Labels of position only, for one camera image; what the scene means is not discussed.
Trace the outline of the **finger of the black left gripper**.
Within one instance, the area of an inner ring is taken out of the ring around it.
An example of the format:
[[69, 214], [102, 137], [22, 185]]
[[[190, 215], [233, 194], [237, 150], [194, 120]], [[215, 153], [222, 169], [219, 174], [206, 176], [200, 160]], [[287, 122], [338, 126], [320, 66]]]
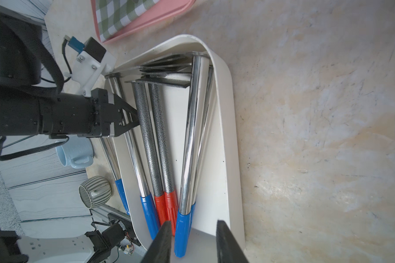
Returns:
[[118, 137], [139, 126], [137, 110], [123, 98], [114, 94], [115, 121], [114, 136]]

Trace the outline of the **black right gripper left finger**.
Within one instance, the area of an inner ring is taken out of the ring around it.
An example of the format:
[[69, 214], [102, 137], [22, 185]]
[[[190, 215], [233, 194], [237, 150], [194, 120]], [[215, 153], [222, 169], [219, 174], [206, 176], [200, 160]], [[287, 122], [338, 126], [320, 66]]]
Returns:
[[170, 263], [171, 244], [171, 222], [166, 221], [160, 228], [141, 263]]

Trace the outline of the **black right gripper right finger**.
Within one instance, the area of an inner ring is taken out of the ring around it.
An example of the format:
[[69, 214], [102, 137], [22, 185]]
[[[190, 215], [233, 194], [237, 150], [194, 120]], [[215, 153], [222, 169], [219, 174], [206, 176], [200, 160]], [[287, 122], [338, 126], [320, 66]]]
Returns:
[[230, 228], [223, 220], [217, 221], [216, 244], [219, 263], [249, 263]]

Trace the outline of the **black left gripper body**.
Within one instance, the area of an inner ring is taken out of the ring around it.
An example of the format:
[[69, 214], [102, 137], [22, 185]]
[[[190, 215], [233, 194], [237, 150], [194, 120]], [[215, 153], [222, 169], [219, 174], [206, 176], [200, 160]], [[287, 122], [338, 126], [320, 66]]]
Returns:
[[115, 95], [94, 89], [90, 97], [61, 93], [39, 99], [38, 132], [45, 135], [109, 137], [115, 134]]

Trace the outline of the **grey hoe red handle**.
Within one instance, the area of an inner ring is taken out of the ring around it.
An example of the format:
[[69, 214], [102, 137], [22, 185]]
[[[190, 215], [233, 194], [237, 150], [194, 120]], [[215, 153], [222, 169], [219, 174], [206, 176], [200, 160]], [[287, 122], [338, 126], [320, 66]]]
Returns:
[[172, 235], [176, 234], [176, 222], [178, 212], [178, 198], [174, 183], [174, 174], [170, 157], [170, 148], [168, 146], [168, 137], [166, 132], [165, 111], [162, 105], [162, 96], [160, 88], [167, 84], [168, 81], [162, 78], [144, 77], [145, 83], [149, 86], [150, 101], [153, 111], [156, 138], [158, 143], [160, 164], [162, 169], [162, 180], [164, 185], [164, 199], [166, 205], [167, 219], [171, 222]]
[[[186, 88], [189, 85], [188, 81], [173, 80], [169, 78], [163, 78], [163, 80], [168, 81], [168, 83], [164, 84], [163, 86]], [[148, 160], [151, 182], [155, 195], [154, 200], [158, 219], [160, 224], [163, 224], [169, 220], [167, 219], [165, 199], [163, 197], [164, 185], [162, 180], [162, 169], [153, 119], [153, 111], [150, 101], [149, 86], [145, 83], [144, 78], [130, 81], [130, 83], [132, 84], [137, 106], [139, 123], [141, 126], [142, 138], [145, 146], [145, 154]]]

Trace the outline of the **cream storage box tray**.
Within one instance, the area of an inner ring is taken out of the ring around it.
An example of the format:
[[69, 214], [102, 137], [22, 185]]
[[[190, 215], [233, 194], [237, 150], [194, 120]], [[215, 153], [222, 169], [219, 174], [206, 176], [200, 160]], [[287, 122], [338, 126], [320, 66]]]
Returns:
[[[202, 52], [209, 55], [214, 67], [214, 76], [192, 229], [185, 256], [181, 258], [174, 253], [175, 238], [172, 237], [170, 261], [171, 263], [216, 263], [218, 220], [226, 222], [239, 248], [241, 250], [245, 248], [233, 84], [226, 62], [201, 39], [192, 35], [179, 35], [126, 61], [116, 69], [116, 72], [121, 73], [120, 79], [127, 102], [136, 106], [132, 86], [126, 82], [135, 80], [140, 75], [138, 70], [130, 72], [127, 70], [164, 55], [187, 52]], [[189, 88], [162, 87], [161, 93], [174, 185], [177, 198], [180, 199]], [[140, 203], [140, 190], [125, 135], [114, 138], [114, 143], [133, 228], [145, 249], [149, 249], [153, 240]]]

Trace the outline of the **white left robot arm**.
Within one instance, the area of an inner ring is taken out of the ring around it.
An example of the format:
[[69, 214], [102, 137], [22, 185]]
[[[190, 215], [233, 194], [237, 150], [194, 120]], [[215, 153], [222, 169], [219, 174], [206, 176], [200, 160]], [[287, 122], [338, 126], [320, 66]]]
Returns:
[[[42, 27], [0, 6], [0, 161], [58, 147], [71, 135], [118, 137], [138, 126], [131, 105], [105, 89], [63, 92], [65, 80], [42, 43]], [[3, 154], [8, 136], [47, 135], [53, 145]]]

